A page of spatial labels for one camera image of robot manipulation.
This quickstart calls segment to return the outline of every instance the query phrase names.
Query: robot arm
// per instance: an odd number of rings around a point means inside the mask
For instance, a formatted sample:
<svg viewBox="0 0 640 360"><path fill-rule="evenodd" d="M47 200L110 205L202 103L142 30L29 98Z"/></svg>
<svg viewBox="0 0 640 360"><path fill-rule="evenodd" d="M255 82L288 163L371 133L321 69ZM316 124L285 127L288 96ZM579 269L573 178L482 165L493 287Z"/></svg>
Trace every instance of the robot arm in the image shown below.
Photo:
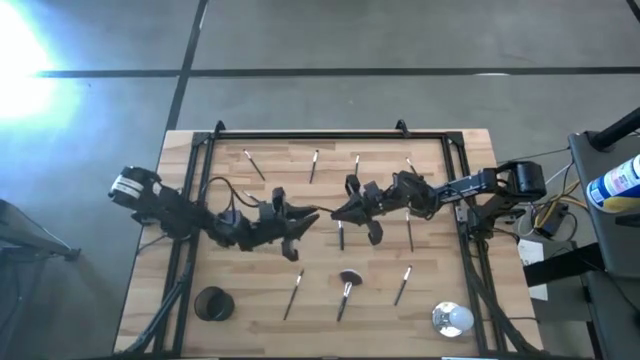
<svg viewBox="0 0 640 360"><path fill-rule="evenodd" d="M139 167L125 167L116 179L109 197L113 202L135 210L132 218L157 219L160 227L175 240L186 239L194 228L204 230L222 247L238 245L241 251L282 238L282 255L298 260L293 240L302 235L319 218L316 208L294 207L286 202L285 192L276 188L272 203L259 202L258 220L250 221L240 210L225 209L213 214L206 206L187 200L173 188L162 185L158 174Z"/></svg>
<svg viewBox="0 0 640 360"><path fill-rule="evenodd" d="M495 194L486 204L469 209L471 231L490 236L495 219L507 214L520 202L533 202L546 195L540 165L511 162L498 168L480 170L476 175L433 188L422 176L401 171L393 174L393 184L381 191L375 182L364 185L355 175L349 175L345 188L349 201L331 214L333 220L367 225L372 245L382 241L383 230L375 216L407 207L414 216L429 220L444 204L476 196Z"/></svg>

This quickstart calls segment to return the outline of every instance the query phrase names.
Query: spray can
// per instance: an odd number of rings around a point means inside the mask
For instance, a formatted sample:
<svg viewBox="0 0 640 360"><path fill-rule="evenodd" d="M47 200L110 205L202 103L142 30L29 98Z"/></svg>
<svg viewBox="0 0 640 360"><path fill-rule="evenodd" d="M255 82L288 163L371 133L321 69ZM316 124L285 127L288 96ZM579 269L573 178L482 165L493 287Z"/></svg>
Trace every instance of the spray can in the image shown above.
<svg viewBox="0 0 640 360"><path fill-rule="evenodd" d="M590 182L586 197L608 213L640 207L640 154Z"/></svg>

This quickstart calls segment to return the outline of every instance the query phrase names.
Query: wood plank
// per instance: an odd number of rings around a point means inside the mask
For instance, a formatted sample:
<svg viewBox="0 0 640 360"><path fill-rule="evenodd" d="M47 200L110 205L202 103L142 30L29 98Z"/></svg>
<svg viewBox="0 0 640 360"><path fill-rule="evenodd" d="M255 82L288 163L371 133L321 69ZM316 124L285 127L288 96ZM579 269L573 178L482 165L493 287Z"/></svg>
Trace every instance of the wood plank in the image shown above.
<svg viewBox="0 0 640 360"><path fill-rule="evenodd" d="M495 166L486 130L464 130L471 171ZM191 131L167 133L158 173L166 185L181 187L191 143ZM242 153L251 152L266 177L262 181ZM320 150L314 183L308 184L311 160ZM353 172L360 154L359 178L375 180L381 188L391 173L409 170L405 157L427 182L446 181L441 145L432 140L228 140L217 141L211 176L228 178L238 190L269 199L271 190L283 186L295 205L336 208L347 200L344 178ZM194 189L200 178L196 172ZM212 211L222 210L229 192L214 183L207 191ZM245 216L256 219L255 209L236 203ZM337 225L326 213L295 246L300 261L280 255L280 245L265 245L253 253L222 249L200 236L191 301L207 286L219 286L236 302L225 322L203 322L189 307L184 356L437 356L476 355L473 333L457 339L437 334L430 323L440 301L468 306L462 260L450 206L429 222L412 222L416 250L411 253L404 211L380 218L385 235L372 247L366 227L345 224L345 251L338 246ZM142 243L158 235L145 229ZM512 317L534 316L531 300L513 239L496 234L490 240L490 259L501 306ZM128 346L147 325L160 304L170 252L169 241L145 249L138 256L123 313L116 349ZM393 300L408 264L414 271L397 307ZM282 316L298 271L305 268L298 296L287 321ZM342 322L336 323L342 284L338 273L353 268L364 277L354 288ZM477 316L477 321L486 313ZM541 348L534 321L515 321L516 327ZM170 344L174 329L169 330Z"/></svg>

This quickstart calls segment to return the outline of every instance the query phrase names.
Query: concrete floor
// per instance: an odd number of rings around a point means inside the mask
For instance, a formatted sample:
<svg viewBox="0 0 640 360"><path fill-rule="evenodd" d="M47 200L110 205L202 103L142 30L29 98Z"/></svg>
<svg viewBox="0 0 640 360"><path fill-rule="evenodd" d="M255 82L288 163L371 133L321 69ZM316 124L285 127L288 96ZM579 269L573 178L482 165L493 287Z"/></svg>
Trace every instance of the concrete floor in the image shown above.
<svg viewBox="0 0 640 360"><path fill-rule="evenodd" d="M180 69L197 0L0 2L0 197L72 246L51 260L8 358L110 353L140 227L106 196L154 168L176 78L23 79L37 69ZM622 0L216 0L194 69L640 65ZM640 75L191 79L178 129L488 128L498 160L567 146L640 103ZM568 154L537 160L551 174ZM577 239L594 241L583 221ZM547 349L589 354L581 324Z"/></svg>

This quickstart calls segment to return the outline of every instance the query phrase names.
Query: white light bulb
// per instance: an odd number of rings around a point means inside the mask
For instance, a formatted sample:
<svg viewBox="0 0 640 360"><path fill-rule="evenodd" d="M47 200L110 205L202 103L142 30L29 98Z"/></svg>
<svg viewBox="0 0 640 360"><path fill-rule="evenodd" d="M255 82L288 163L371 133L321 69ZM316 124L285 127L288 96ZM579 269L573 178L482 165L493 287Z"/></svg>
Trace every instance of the white light bulb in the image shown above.
<svg viewBox="0 0 640 360"><path fill-rule="evenodd" d="M456 306L449 313L449 322L460 331L467 331L473 327L473 314L464 306Z"/></svg>

